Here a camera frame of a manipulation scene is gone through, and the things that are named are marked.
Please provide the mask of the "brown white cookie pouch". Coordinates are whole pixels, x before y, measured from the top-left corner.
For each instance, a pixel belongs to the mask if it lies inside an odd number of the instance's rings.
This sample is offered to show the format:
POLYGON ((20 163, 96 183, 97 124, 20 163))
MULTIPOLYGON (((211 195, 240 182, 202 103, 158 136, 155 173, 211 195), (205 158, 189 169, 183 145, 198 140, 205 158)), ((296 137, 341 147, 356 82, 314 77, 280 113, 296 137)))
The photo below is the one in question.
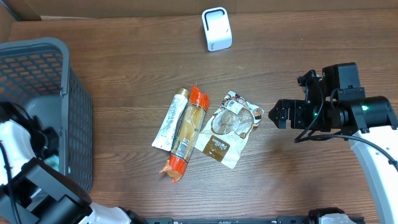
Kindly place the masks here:
POLYGON ((235 168, 251 131, 259 126, 264 110, 229 91, 199 133, 195 149, 230 169, 235 168))

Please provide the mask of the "white gold tube package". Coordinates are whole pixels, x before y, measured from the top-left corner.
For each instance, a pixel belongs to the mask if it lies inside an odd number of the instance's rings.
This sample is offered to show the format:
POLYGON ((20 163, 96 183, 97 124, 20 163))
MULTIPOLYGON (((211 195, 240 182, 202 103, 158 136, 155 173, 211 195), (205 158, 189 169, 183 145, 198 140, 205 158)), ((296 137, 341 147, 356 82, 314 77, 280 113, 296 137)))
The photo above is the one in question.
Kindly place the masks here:
POLYGON ((179 88, 177 90, 162 125, 152 142, 152 147, 162 149, 164 151, 171 151, 177 124, 187 106, 189 96, 190 92, 187 89, 179 88))

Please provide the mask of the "orange cracker sleeve package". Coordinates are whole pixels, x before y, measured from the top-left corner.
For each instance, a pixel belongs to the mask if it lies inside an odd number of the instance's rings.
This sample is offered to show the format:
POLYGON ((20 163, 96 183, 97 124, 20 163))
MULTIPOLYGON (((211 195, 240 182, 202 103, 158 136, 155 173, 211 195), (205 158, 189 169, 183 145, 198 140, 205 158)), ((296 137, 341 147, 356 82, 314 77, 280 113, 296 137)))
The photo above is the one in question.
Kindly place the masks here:
POLYGON ((170 157, 159 172, 166 173, 173 183, 177 183, 186 171, 209 105, 209 96, 193 85, 170 157))

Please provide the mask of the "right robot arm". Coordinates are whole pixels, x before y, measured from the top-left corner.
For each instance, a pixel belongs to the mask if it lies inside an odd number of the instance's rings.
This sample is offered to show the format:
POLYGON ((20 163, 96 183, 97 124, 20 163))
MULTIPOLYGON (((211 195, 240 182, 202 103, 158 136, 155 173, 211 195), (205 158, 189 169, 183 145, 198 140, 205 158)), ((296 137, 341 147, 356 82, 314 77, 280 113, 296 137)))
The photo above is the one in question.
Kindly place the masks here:
POLYGON ((298 77, 304 100, 279 100, 268 117, 301 130, 295 142, 348 141, 363 169, 381 223, 397 223, 397 116, 384 96, 367 97, 354 62, 298 77))

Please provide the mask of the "teal snack packet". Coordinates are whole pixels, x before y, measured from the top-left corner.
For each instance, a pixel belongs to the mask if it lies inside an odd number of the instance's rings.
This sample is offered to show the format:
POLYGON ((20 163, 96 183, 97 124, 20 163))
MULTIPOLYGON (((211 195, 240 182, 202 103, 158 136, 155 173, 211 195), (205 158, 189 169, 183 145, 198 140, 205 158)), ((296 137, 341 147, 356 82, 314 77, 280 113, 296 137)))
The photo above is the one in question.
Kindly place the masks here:
POLYGON ((57 155, 52 155, 44 160, 44 162, 56 171, 60 170, 60 159, 57 155))

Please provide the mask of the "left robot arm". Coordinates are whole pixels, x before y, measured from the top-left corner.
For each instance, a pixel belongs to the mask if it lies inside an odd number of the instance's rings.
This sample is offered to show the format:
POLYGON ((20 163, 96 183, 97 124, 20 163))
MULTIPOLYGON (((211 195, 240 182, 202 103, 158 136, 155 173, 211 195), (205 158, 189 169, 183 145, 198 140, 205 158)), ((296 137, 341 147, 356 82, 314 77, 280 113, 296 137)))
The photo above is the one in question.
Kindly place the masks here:
POLYGON ((17 103, 1 102, 1 216, 11 223, 139 223, 131 210, 92 202, 74 181, 44 160, 59 136, 17 103))

